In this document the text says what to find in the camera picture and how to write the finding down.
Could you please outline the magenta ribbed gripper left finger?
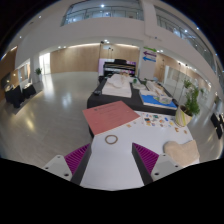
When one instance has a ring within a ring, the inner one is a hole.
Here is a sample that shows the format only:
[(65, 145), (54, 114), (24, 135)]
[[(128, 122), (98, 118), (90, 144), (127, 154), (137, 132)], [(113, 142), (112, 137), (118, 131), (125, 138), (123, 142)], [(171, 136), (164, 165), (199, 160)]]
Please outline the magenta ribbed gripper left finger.
[(86, 144), (66, 156), (56, 155), (43, 170), (80, 185), (91, 153), (91, 144)]

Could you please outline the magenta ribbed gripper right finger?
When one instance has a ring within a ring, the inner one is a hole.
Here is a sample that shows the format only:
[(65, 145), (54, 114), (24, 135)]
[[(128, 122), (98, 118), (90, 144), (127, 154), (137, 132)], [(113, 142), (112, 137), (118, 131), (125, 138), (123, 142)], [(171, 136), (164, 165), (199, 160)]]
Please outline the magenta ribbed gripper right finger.
[(182, 169), (182, 166), (166, 153), (157, 154), (137, 143), (132, 144), (132, 155), (145, 185)]

